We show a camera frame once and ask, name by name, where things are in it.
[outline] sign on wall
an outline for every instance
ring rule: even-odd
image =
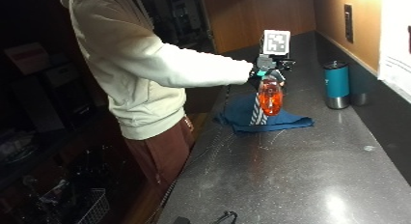
[[[382,0],[379,79],[411,102],[411,0]]]

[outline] countertop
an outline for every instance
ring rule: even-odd
[[[257,53],[253,46],[227,56],[250,61]],[[238,214],[237,223],[411,223],[411,188],[379,142],[351,107],[325,105],[313,35],[291,37],[290,54],[283,109],[314,126],[235,134],[213,121],[223,89],[160,224],[177,216],[210,223],[223,211]],[[233,85],[229,102],[250,93],[249,84]]]

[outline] blue towel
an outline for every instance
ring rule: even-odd
[[[234,98],[226,105],[223,113],[218,113],[217,122],[231,125],[234,131],[263,132],[311,126],[309,117],[291,115],[283,109],[277,116],[266,116],[259,108],[257,94]]]

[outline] light switch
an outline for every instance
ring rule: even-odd
[[[354,27],[352,27],[352,5],[345,5],[345,20],[346,20],[346,39],[349,42],[355,41]]]

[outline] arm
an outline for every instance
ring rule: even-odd
[[[98,59],[168,87],[243,84],[253,65],[162,43],[110,0],[75,0],[73,15]]]

